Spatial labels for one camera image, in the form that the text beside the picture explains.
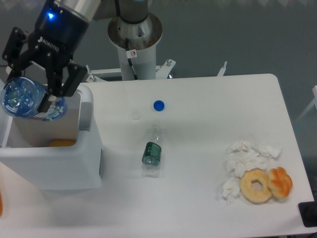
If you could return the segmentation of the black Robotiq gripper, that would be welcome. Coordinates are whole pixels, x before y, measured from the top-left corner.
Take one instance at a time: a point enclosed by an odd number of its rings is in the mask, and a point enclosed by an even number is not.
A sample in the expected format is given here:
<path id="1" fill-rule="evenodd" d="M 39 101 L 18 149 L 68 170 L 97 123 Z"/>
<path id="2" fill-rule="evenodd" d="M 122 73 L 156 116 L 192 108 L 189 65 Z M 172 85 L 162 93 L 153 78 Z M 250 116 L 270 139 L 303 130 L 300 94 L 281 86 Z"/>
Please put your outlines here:
<path id="1" fill-rule="evenodd" d="M 88 0 L 47 0 L 29 34 L 14 27 L 4 48 L 2 59 L 7 62 L 8 77 L 22 75 L 32 63 L 46 70 L 48 80 L 39 112 L 47 112 L 54 99 L 71 97 L 87 69 L 74 62 L 73 55 L 89 26 Z M 28 49 L 21 54 L 23 46 Z M 62 84 L 62 69 L 68 78 Z"/>

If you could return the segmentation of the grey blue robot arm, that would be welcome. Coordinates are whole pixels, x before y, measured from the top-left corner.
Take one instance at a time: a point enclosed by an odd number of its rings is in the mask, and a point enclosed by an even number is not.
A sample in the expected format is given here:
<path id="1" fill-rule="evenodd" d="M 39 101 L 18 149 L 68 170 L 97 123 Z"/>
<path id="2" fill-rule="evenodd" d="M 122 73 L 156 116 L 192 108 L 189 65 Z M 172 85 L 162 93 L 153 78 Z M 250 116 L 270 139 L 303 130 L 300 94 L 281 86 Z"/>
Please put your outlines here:
<path id="1" fill-rule="evenodd" d="M 48 0 L 35 23 L 33 32 L 14 27 L 2 58 L 14 82 L 35 63 L 46 72 L 47 86 L 28 104 L 37 113 L 51 106 L 50 97 L 70 97 L 87 74 L 73 55 L 91 20 L 110 19 L 110 40 L 125 51 L 146 50 L 161 38 L 161 27 L 145 0 Z"/>

